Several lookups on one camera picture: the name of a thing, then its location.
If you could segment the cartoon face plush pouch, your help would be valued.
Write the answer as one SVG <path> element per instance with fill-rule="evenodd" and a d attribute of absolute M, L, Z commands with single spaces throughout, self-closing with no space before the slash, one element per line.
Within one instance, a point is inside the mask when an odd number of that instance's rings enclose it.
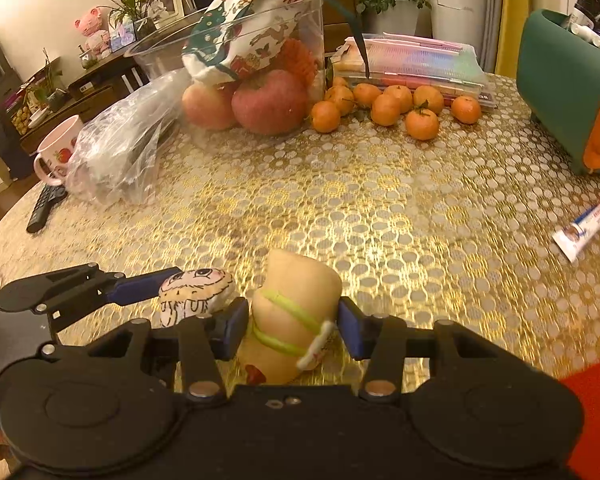
<path fill-rule="evenodd" d="M 178 272 L 159 288 L 161 326 L 175 326 L 190 316 L 204 318 L 215 314 L 234 298 L 234 278 L 227 271 L 205 268 Z"/>

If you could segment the beige plush toy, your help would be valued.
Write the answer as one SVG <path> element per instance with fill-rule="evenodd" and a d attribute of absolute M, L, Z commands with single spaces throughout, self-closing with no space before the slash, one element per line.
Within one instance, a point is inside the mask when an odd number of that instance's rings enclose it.
<path fill-rule="evenodd" d="M 252 296 L 238 362 L 250 386 L 283 385 L 320 364 L 336 330 L 342 281 L 315 259 L 273 249 Z"/>

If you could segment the black remote control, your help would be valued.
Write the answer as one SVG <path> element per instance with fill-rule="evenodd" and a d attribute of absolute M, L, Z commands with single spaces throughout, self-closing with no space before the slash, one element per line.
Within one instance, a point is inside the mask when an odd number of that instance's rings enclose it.
<path fill-rule="evenodd" d="M 53 206 L 61 203 L 68 196 L 63 185 L 51 186 L 46 184 L 36 201 L 26 231 L 29 234 L 40 232 L 46 222 Z"/>

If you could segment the clear plastic bag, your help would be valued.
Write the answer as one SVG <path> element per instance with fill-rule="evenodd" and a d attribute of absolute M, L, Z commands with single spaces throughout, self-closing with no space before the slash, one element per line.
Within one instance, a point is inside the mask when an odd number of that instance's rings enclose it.
<path fill-rule="evenodd" d="M 84 126 L 65 180 L 69 194 L 103 207 L 149 202 L 160 150 L 181 130 L 181 98 L 189 84 L 184 68 L 171 70 Z"/>

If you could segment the gold lace tablecloth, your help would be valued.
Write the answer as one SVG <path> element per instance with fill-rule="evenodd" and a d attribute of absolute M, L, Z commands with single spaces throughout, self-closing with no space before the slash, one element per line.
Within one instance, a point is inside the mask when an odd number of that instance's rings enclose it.
<path fill-rule="evenodd" d="M 38 192 L 23 196 L 0 222 L 0 272 L 215 266 L 247 296 L 268 252 L 286 249 L 335 269 L 368 314 L 417 327 L 449 318 L 567 376 L 600 361 L 600 232 L 576 261 L 552 236 L 600 202 L 600 176 L 574 174 L 516 84 L 493 83 L 495 110 L 471 127 L 443 113 L 425 143 L 364 113 L 327 136 L 182 131 L 143 205 L 69 197 L 30 234 Z"/>

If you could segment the red apple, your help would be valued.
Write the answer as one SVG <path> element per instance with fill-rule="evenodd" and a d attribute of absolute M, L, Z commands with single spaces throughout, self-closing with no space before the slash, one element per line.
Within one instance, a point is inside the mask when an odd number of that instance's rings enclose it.
<path fill-rule="evenodd" d="M 288 70 L 254 76 L 244 81 L 232 97 L 239 125 L 261 136 L 279 136 L 298 128 L 308 106 L 306 87 Z"/>
<path fill-rule="evenodd" d="M 213 87 L 194 82 L 182 95 L 186 118 L 195 126 L 220 131 L 236 124 L 232 109 L 234 84 Z"/>

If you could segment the white toothpaste tube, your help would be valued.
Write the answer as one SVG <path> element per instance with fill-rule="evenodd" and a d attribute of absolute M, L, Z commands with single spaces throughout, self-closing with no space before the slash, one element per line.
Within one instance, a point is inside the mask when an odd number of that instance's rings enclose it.
<path fill-rule="evenodd" d="M 574 263 L 580 251 L 600 230 L 600 203 L 588 208 L 568 226 L 556 231 L 553 240 L 562 254 Z"/>

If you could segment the orange tangerine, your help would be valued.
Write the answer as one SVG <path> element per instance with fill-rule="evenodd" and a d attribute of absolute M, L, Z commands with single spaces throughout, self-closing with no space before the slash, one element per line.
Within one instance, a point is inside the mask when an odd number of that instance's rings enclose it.
<path fill-rule="evenodd" d="M 401 116 L 400 100 L 391 94 L 381 94 L 373 102 L 370 110 L 370 119 L 384 127 L 395 125 Z"/>
<path fill-rule="evenodd" d="M 340 111 L 332 101 L 320 101 L 311 110 L 312 128 L 318 133 L 332 133 L 340 125 Z"/>
<path fill-rule="evenodd" d="M 439 133 L 439 119 L 432 110 L 411 110 L 404 118 L 406 133 L 419 141 L 430 141 Z"/>
<path fill-rule="evenodd" d="M 355 97 L 353 92 L 343 84 L 335 84 L 325 93 L 325 100 L 336 105 L 340 116 L 349 115 L 355 107 Z"/>
<path fill-rule="evenodd" d="M 353 95 L 356 105 L 363 110 L 370 110 L 375 100 L 380 96 L 382 91 L 373 84 L 357 84 L 353 88 Z"/>
<path fill-rule="evenodd" d="M 475 125 L 481 117 L 481 106 L 472 96 L 458 96 L 451 104 L 451 113 L 458 122 Z"/>
<path fill-rule="evenodd" d="M 419 86 L 413 92 L 413 103 L 416 108 L 426 108 L 439 115 L 444 107 L 444 97 L 434 87 Z"/>

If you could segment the pink pig plush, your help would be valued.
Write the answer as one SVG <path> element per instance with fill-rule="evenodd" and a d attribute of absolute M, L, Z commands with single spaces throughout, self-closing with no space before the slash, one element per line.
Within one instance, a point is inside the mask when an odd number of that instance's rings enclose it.
<path fill-rule="evenodd" d="M 99 61 L 111 54 L 109 32 L 99 8 L 91 8 L 82 18 L 75 20 L 74 27 L 84 37 L 83 51 L 91 52 Z"/>

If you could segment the clear plastic bowl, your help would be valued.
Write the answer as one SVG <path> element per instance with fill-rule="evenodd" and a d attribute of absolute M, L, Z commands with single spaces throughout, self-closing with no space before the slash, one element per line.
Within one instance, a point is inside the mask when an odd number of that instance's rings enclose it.
<path fill-rule="evenodd" d="M 149 79 L 185 79 L 181 106 L 199 130 L 260 136 L 298 129 L 322 97 L 322 0 L 222 1 L 153 32 L 126 51 Z"/>

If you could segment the pastel stacked notebooks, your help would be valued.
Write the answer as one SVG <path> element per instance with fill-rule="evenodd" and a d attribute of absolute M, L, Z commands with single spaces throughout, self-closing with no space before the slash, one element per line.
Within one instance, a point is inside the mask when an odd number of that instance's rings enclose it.
<path fill-rule="evenodd" d="M 380 88 L 420 86 L 438 89 L 449 102 L 472 96 L 482 107 L 494 108 L 494 87 L 478 64 L 470 44 L 417 36 L 365 34 L 367 56 L 362 57 L 352 37 L 330 58 L 332 73 L 350 84 L 369 82 Z"/>

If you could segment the framed photo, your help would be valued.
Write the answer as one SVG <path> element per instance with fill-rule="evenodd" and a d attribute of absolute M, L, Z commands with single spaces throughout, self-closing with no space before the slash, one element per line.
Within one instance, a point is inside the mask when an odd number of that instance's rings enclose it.
<path fill-rule="evenodd" d="M 146 0 L 146 10 L 157 28 L 170 25 L 184 16 L 183 0 Z"/>

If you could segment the christmas print cloth bag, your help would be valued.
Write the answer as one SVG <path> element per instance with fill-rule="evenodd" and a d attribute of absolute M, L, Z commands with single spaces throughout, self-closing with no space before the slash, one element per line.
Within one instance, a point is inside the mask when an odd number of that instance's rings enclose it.
<path fill-rule="evenodd" d="M 366 58 L 358 20 L 336 0 L 323 1 L 347 20 Z M 246 79 L 272 64 L 310 12 L 311 0 L 213 0 L 188 35 L 183 65 L 193 79 L 209 86 Z"/>

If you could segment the orange green tissue box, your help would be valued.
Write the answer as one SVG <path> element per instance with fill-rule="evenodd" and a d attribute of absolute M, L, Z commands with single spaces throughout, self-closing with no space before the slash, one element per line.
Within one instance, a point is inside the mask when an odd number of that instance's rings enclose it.
<path fill-rule="evenodd" d="M 580 174 L 600 174 L 600 47 L 562 26 L 564 14 L 536 10 L 524 23 L 517 89 Z"/>

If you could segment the yellow curtain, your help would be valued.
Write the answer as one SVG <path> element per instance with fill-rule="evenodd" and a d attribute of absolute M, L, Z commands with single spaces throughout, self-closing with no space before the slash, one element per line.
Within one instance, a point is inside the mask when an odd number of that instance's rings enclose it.
<path fill-rule="evenodd" d="M 495 73 L 498 75 L 512 78 L 516 76 L 521 35 L 530 13 L 530 3 L 531 0 L 502 0 L 495 61 Z"/>

